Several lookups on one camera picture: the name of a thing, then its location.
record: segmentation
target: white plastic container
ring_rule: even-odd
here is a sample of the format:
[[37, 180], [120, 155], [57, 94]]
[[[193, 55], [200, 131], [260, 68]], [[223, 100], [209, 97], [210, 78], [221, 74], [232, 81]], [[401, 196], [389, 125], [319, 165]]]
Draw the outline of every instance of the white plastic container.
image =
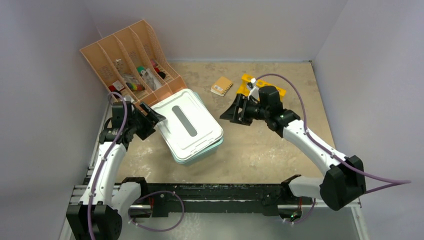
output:
[[202, 159], [224, 141], [222, 127], [190, 89], [173, 94], [152, 109], [166, 117], [156, 126], [179, 164]]

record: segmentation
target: red item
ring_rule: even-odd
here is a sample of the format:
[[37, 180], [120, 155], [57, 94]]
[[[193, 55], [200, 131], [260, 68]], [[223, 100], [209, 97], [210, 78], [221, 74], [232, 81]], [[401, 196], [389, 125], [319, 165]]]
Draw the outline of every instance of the red item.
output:
[[117, 91], [117, 89], [116, 89], [116, 87], [114, 85], [110, 85], [108, 88], [109, 88], [109, 90], [111, 92], [116, 92]]

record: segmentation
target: orange desk organizer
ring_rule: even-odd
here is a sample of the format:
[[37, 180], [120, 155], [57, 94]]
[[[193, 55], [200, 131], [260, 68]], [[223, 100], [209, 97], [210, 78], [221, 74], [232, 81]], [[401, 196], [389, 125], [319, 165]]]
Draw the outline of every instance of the orange desk organizer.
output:
[[[187, 88], [183, 78], [168, 64], [155, 31], [145, 20], [115, 32], [80, 51], [109, 92], [109, 86], [116, 81], [120, 82], [124, 86], [120, 92], [124, 96], [131, 96], [138, 108], [141, 102], [152, 106]], [[133, 91], [128, 88], [114, 65], [114, 61], [118, 59], [122, 60], [119, 70], [134, 76], [145, 90]], [[156, 67], [166, 74], [164, 79], [157, 74], [151, 60], [154, 60], [157, 63]], [[162, 86], [151, 89], [138, 73], [139, 66], [150, 69]]]

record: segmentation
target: table surface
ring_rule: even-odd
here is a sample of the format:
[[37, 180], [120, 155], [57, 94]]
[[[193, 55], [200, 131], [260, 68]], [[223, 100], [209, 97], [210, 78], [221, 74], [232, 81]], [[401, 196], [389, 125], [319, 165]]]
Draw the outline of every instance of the table surface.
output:
[[[119, 168], [116, 180], [145, 177], [149, 183], [281, 183], [301, 174], [322, 176], [318, 168], [297, 147], [268, 129], [263, 121], [251, 126], [219, 119], [233, 102], [241, 76], [258, 77], [276, 73], [288, 78], [300, 92], [306, 108], [308, 127], [329, 145], [334, 146], [314, 72], [309, 62], [172, 62], [171, 66], [184, 79], [187, 87], [199, 94], [206, 108], [221, 125], [224, 142], [216, 153], [189, 165], [174, 161], [159, 132], [145, 141], [135, 137]], [[221, 76], [234, 82], [225, 96], [210, 91]], [[299, 99], [290, 85], [277, 77], [264, 81], [287, 90], [283, 106], [302, 119]]]

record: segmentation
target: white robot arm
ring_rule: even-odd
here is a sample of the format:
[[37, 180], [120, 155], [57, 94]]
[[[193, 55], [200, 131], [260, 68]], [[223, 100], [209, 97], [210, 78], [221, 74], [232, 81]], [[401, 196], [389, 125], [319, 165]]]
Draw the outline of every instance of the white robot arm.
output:
[[[357, 156], [347, 157], [311, 130], [305, 130], [300, 117], [292, 110], [283, 108], [279, 92], [274, 86], [257, 88], [253, 84], [248, 84], [251, 89], [249, 96], [237, 94], [230, 108], [220, 118], [248, 126], [254, 119], [264, 120], [270, 130], [298, 147], [318, 167], [324, 177], [296, 175], [289, 179], [287, 195], [321, 199], [337, 211], [366, 192], [365, 177], [339, 161], [363, 171], [361, 159]], [[258, 96], [260, 101], [250, 96]], [[317, 143], [331, 152], [324, 151]]]

